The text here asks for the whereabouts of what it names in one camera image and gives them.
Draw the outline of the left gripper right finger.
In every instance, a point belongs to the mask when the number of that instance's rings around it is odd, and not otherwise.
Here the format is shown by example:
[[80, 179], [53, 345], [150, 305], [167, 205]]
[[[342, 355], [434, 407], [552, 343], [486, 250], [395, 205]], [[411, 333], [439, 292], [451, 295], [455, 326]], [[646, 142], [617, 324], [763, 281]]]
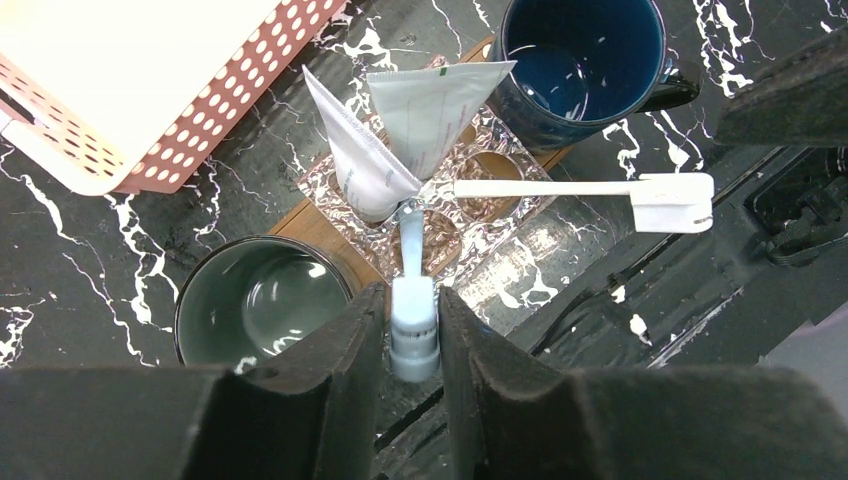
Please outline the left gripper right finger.
[[847, 427], [800, 373], [755, 366], [558, 371], [438, 295], [458, 479], [843, 479]]

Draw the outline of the dark green mug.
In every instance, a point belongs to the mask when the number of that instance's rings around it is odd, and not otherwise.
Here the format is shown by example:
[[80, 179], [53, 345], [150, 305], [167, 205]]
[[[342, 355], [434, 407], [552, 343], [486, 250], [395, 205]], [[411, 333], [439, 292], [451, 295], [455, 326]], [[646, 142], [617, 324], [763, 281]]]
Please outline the dark green mug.
[[232, 241], [201, 260], [180, 289], [177, 358], [185, 366], [256, 365], [333, 320], [360, 285], [342, 260], [302, 241]]

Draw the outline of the white toothpaste tube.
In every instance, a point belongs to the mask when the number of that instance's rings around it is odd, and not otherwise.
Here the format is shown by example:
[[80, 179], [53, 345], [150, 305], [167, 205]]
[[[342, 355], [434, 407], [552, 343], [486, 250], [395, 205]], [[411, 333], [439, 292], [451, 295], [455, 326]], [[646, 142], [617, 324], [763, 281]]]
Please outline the white toothpaste tube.
[[366, 222], [386, 220], [399, 203], [419, 193], [422, 181], [308, 68], [303, 76], [323, 120], [337, 183], [347, 203]]
[[471, 62], [366, 76], [390, 149], [419, 180], [433, 176], [514, 61]]

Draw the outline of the grey toothbrush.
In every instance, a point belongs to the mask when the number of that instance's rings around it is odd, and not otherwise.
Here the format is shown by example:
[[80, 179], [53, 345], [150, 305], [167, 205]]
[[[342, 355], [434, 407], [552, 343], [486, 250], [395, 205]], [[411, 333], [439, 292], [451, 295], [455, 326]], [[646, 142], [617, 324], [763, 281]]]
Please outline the grey toothbrush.
[[392, 280], [389, 355], [393, 373], [420, 383], [440, 365], [434, 280], [423, 273], [424, 212], [399, 210], [402, 274]]
[[457, 180], [453, 193], [457, 198], [626, 197], [636, 231], [698, 234], [713, 225], [715, 185], [707, 173], [652, 173], [636, 180], [609, 182]]

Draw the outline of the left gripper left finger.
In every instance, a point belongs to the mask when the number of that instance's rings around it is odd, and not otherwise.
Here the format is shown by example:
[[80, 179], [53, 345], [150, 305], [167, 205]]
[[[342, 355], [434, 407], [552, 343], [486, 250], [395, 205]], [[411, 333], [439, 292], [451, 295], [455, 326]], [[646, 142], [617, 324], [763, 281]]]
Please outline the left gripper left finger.
[[366, 479], [386, 289], [237, 374], [219, 367], [1, 374], [5, 479]]

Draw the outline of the dark blue mug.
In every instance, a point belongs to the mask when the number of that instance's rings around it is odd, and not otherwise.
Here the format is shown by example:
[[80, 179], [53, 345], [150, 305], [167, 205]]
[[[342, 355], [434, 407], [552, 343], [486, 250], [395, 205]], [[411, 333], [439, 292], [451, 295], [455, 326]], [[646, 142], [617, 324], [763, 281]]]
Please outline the dark blue mug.
[[688, 104], [702, 87], [697, 65], [670, 56], [650, 0], [512, 1], [490, 59], [514, 67], [487, 104], [534, 154]]

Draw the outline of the clear acrylic holder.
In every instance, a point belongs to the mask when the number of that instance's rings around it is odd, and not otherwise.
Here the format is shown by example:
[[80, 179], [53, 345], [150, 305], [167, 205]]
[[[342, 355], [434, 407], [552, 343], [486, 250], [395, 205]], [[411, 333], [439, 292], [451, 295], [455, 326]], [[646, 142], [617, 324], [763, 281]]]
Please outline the clear acrylic holder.
[[400, 220], [424, 215], [424, 268], [440, 282], [475, 270], [545, 208], [541, 196], [460, 198], [459, 180], [493, 180], [485, 158], [520, 180], [548, 172], [485, 103], [513, 69], [510, 61], [433, 65], [373, 73], [376, 115], [361, 121], [306, 72], [325, 125], [329, 154], [299, 186], [328, 222], [382, 279], [402, 272]]

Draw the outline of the pink perforated plastic basket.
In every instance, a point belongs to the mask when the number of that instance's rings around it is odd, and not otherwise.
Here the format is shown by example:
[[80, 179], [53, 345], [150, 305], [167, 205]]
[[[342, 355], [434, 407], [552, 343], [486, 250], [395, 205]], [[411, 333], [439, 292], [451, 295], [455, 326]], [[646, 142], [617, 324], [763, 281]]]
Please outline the pink perforated plastic basket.
[[74, 193], [176, 191], [341, 1], [5, 1], [1, 137]]

